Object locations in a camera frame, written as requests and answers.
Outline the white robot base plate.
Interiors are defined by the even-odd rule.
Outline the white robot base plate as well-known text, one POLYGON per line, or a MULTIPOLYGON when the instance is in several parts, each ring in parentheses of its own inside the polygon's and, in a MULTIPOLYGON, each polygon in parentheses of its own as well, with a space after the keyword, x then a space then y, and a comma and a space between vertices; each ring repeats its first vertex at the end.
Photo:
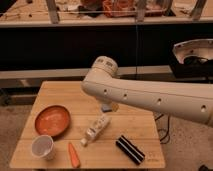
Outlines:
POLYGON ((176 43, 172 52, 180 64, 190 56, 213 59, 213 39, 193 39, 176 43))

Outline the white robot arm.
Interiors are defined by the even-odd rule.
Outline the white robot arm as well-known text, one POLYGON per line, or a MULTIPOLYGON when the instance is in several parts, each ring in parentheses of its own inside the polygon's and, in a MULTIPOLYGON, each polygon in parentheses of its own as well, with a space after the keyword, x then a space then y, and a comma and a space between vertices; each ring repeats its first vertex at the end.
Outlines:
POLYGON ((213 84, 138 81, 117 78, 117 63, 98 57, 82 90, 105 104, 117 102, 213 127, 213 84))

